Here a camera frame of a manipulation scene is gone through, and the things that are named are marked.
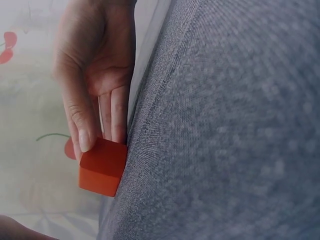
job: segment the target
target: white fabric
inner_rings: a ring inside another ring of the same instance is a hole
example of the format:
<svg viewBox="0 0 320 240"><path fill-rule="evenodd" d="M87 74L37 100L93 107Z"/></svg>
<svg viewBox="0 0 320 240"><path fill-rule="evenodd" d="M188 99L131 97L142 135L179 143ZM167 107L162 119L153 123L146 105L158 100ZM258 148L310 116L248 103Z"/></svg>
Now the white fabric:
<svg viewBox="0 0 320 240"><path fill-rule="evenodd" d="M100 196L78 188L77 162L64 153L67 137L36 141L69 134L50 74L55 29L66 4L0 1L0 54L4 32L17 35L13 58L0 64L0 214L58 239L90 240L98 233ZM138 1L138 53L156 4Z"/></svg>

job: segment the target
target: fingernail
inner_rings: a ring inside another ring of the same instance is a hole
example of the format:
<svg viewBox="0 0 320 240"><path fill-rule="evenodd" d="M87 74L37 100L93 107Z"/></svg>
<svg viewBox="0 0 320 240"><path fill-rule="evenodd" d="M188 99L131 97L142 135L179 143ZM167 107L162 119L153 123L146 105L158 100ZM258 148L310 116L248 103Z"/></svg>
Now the fingernail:
<svg viewBox="0 0 320 240"><path fill-rule="evenodd" d="M85 130L79 130L79 144L81 152L85 153L88 152L90 149L90 139L89 135Z"/></svg>
<svg viewBox="0 0 320 240"><path fill-rule="evenodd" d="M82 155L82 151L80 149L80 146L74 145L73 148L74 148L74 154L75 154L76 161L80 165L80 160L81 160L81 155Z"/></svg>

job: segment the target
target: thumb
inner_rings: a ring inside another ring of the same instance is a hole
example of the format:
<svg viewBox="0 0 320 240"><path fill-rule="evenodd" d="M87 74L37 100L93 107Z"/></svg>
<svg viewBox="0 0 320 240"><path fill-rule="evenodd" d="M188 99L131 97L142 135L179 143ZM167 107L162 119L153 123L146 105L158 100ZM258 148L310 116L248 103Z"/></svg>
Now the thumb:
<svg viewBox="0 0 320 240"><path fill-rule="evenodd" d="M85 153L95 144L98 128L93 103L83 78L83 75L71 74L70 71L55 75L61 88L73 144Z"/></svg>

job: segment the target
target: gray pants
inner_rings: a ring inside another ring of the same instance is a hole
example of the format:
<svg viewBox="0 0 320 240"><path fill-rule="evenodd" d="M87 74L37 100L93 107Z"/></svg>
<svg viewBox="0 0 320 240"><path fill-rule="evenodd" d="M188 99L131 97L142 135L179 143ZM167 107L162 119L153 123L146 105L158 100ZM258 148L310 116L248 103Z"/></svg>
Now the gray pants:
<svg viewBox="0 0 320 240"><path fill-rule="evenodd" d="M128 146L100 240L319 240L319 0L174 0Z"/></svg>

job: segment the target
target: cherry stem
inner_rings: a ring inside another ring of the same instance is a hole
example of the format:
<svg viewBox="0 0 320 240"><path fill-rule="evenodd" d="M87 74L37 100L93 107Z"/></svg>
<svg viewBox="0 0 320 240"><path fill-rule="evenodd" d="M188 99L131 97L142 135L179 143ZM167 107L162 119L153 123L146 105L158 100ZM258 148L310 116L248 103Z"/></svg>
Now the cherry stem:
<svg viewBox="0 0 320 240"><path fill-rule="evenodd" d="M43 135L43 136L38 137L38 138L36 139L36 141L39 141L39 140L41 140L41 139L43 139L43 138L45 138L45 137L54 136L54 135L56 135L56 136L62 136L62 137L66 137L66 138L70 138L70 136L69 136L69 135L66 135L66 134L61 134L61 133L48 133L48 134L46 134L46 135Z"/></svg>

